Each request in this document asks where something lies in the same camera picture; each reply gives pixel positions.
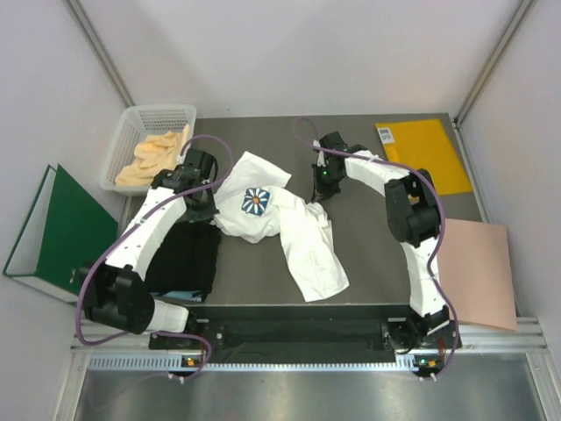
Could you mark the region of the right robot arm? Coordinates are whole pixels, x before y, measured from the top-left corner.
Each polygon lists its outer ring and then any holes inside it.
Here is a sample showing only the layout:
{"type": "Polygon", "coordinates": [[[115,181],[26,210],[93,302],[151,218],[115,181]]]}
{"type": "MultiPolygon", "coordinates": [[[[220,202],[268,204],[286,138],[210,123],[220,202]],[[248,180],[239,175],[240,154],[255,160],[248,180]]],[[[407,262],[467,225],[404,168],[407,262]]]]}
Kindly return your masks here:
{"type": "Polygon", "coordinates": [[[450,301],[437,267],[445,228],[443,206],[429,172],[385,161],[361,145],[348,146],[339,132],[315,140],[312,147],[318,153],[312,166],[315,202],[338,194],[345,178],[361,182],[385,200],[387,225],[405,254],[410,286],[409,315],[400,325],[404,332],[389,329],[388,344],[398,353],[431,346],[450,324],[450,301]]]}

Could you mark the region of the white t shirt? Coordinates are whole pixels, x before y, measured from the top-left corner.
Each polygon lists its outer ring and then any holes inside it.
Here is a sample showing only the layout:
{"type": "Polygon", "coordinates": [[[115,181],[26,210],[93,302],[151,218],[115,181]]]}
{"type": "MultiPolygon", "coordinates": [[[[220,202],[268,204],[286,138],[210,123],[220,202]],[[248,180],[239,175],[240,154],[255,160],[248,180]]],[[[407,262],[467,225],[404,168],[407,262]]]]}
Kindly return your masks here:
{"type": "Polygon", "coordinates": [[[213,224],[251,244],[278,236],[304,301],[328,299],[350,286],[335,253],[332,224],[321,204],[287,190],[290,178],[273,163],[244,152],[214,195],[213,224]]]}

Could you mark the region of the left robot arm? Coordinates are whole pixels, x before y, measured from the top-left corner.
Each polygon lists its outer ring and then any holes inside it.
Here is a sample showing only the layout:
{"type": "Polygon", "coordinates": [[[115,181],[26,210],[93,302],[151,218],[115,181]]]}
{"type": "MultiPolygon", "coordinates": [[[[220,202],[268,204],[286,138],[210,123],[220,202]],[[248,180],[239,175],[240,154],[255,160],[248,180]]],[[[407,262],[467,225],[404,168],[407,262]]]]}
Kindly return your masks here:
{"type": "Polygon", "coordinates": [[[143,207],[125,232],[91,265],[82,268],[76,330],[82,319],[124,333],[168,332],[179,347],[190,347],[199,328],[187,308],[153,296],[146,274],[154,255],[178,220],[207,224],[218,213],[210,187],[217,180],[217,159],[188,149],[175,169],[160,171],[143,207]]]}

